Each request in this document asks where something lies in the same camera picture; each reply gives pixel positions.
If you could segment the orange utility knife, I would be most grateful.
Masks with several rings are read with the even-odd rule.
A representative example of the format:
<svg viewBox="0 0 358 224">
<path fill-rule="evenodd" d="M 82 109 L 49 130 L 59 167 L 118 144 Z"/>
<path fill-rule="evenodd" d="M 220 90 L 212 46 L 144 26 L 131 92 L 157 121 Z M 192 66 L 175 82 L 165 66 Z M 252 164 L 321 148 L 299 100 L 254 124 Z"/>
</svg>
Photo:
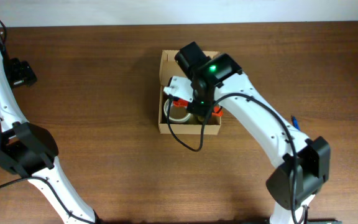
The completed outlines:
<svg viewBox="0 0 358 224">
<path fill-rule="evenodd" d="M 206 116 L 206 113 L 209 111 L 208 105 L 204 105 L 204 104 L 197 105 L 196 103 L 190 103 L 183 99 L 174 100 L 173 104 L 177 107 L 185 108 L 187 112 L 198 116 Z M 215 106 L 211 112 L 211 115 L 215 117 L 221 117 L 223 115 L 222 106 Z"/>
</svg>

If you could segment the white masking tape roll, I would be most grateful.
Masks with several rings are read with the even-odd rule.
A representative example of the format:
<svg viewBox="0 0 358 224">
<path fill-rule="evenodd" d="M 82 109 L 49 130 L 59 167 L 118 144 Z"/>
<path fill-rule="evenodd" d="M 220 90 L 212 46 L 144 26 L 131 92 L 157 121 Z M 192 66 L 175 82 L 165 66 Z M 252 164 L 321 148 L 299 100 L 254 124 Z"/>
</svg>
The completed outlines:
<svg viewBox="0 0 358 224">
<path fill-rule="evenodd" d="M 171 123 L 183 124 L 188 122 L 191 118 L 191 113 L 187 112 L 185 108 L 180 108 L 170 103 L 170 100 L 165 101 L 163 112 L 166 118 L 169 116 Z"/>
</svg>

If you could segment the cardboard box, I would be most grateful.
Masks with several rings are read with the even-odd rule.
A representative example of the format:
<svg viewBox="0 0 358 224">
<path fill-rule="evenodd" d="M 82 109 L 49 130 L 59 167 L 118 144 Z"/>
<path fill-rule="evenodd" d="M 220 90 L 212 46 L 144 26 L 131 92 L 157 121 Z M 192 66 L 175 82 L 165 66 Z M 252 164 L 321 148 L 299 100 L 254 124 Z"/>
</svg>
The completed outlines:
<svg viewBox="0 0 358 224">
<path fill-rule="evenodd" d="M 160 79 L 160 96 L 159 96 L 159 111 L 158 111 L 158 129 L 160 134 L 170 134 L 167 120 L 163 112 L 163 105 L 168 99 L 167 95 L 163 92 L 173 76 L 186 77 L 181 68 L 175 61 L 177 50 L 162 50 L 160 61 L 159 79 Z M 171 123 L 171 128 L 175 134 L 200 134 L 201 123 L 197 117 L 191 114 L 188 122 L 183 124 Z M 212 116 L 204 128 L 205 135 L 218 135 L 221 127 L 221 117 Z"/>
</svg>

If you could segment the blue ballpoint pen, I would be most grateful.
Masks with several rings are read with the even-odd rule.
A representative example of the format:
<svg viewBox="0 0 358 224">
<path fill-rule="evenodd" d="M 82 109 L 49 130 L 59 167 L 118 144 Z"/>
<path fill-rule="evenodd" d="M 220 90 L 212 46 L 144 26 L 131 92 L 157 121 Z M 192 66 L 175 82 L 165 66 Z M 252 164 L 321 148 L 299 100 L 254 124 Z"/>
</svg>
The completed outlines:
<svg viewBox="0 0 358 224">
<path fill-rule="evenodd" d="M 292 117 L 291 117 L 291 121 L 292 121 L 293 126 L 294 126 L 297 130 L 300 131 L 300 126 L 299 126 L 298 120 L 296 119 L 295 116 L 292 116 Z"/>
</svg>

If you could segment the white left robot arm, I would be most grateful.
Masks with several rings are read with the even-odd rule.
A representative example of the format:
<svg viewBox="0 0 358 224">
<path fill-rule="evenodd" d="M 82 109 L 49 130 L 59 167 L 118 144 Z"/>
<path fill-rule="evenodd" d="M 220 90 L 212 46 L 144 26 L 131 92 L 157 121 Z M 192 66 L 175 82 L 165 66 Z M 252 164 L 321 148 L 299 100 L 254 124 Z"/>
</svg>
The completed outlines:
<svg viewBox="0 0 358 224">
<path fill-rule="evenodd" d="M 28 181 L 64 223 L 101 223 L 67 179 L 53 136 L 30 123 L 19 108 L 13 88 L 31 86 L 37 77 L 28 62 L 9 57 L 6 39 L 6 26 L 0 20 L 0 168 L 19 175 L 19 179 L 1 184 L 0 189 Z"/>
</svg>

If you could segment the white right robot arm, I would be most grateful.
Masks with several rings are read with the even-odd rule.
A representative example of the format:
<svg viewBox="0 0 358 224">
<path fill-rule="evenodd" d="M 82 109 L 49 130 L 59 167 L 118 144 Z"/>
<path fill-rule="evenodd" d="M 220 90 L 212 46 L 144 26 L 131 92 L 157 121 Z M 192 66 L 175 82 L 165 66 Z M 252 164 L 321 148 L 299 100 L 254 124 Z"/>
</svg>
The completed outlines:
<svg viewBox="0 0 358 224">
<path fill-rule="evenodd" d="M 170 103 L 202 117 L 226 109 L 260 144 L 275 170 L 266 181 L 275 201 L 270 223 L 307 223 L 309 204 L 329 179 L 331 148 L 286 121 L 255 89 L 228 54 L 207 56 L 196 42 L 181 48 L 175 61 L 184 77 L 165 87 Z"/>
</svg>

